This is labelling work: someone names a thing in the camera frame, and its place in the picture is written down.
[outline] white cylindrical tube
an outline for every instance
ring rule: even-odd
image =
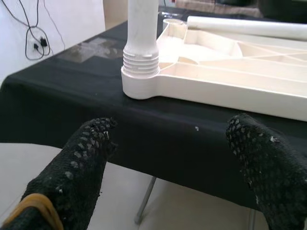
[[[159,0],[128,1],[128,39],[123,71],[130,76],[150,77],[159,72],[157,21]]]
[[[188,27],[191,29],[216,30],[302,41],[307,40],[307,25],[296,23],[276,23],[190,16],[188,18]]]

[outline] black tablecloth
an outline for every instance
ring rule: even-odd
[[[172,11],[182,19],[190,14],[218,16]],[[158,33],[161,30],[159,17]],[[114,49],[123,49],[127,23],[85,44],[97,39],[109,39]],[[76,53],[66,51],[5,80],[0,91],[1,142],[61,148],[81,123],[114,117],[118,127],[113,140],[119,149],[112,163],[256,208],[225,139],[228,119],[240,111],[164,97],[133,100],[122,91],[122,57],[93,55],[82,60]],[[74,55],[74,61],[67,58]],[[307,123],[250,114],[284,133],[297,150],[307,149]]]

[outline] floor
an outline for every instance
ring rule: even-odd
[[[60,149],[0,143],[0,222],[19,201],[26,184]],[[88,230],[247,230],[249,209],[157,179],[141,225],[133,219],[151,176],[108,163]],[[257,212],[255,230],[267,230]]]

